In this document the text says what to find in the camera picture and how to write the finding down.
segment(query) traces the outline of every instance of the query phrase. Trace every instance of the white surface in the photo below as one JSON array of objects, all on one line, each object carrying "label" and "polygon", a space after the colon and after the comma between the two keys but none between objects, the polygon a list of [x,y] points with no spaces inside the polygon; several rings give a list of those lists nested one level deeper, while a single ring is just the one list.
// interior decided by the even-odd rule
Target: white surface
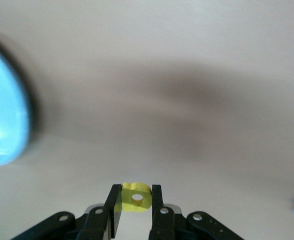
[{"label": "white surface", "polygon": [[[294,239],[294,0],[0,1],[0,42],[41,103],[0,167],[0,240],[161,184],[246,240]],[[147,239],[123,213],[116,239]]]}]

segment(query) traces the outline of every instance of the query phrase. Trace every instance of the hole in yellow object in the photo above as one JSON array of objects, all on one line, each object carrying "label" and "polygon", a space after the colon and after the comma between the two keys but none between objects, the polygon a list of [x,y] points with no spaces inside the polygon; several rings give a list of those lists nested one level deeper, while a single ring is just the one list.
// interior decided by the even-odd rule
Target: hole in yellow object
[{"label": "hole in yellow object", "polygon": [[140,194],[134,194],[131,197],[131,203],[134,206],[141,206],[143,204],[143,196]]}]

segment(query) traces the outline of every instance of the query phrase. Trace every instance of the yellow plastic piece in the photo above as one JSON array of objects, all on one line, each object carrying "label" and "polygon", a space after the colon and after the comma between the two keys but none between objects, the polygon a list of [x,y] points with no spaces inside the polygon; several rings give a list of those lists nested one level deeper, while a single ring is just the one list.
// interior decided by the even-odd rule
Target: yellow plastic piece
[{"label": "yellow plastic piece", "polygon": [[[134,199],[134,195],[141,195],[142,199]],[[151,189],[142,182],[125,182],[122,185],[121,198],[122,210],[125,212],[144,212],[152,204]]]}]

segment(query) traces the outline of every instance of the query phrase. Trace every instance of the blue plastic piece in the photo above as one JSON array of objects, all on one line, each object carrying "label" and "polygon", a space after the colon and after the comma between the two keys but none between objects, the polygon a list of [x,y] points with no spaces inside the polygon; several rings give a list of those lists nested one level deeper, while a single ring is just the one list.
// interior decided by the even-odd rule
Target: blue plastic piece
[{"label": "blue plastic piece", "polygon": [[0,165],[15,160],[30,135],[30,108],[18,75],[0,53]]}]

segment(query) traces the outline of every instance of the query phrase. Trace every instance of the blue bowl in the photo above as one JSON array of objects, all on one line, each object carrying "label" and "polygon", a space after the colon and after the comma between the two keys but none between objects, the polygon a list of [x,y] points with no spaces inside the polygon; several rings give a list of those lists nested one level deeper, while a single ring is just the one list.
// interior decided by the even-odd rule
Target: blue bowl
[{"label": "blue bowl", "polygon": [[0,53],[0,165],[15,160],[30,136],[28,96],[18,74]]}]

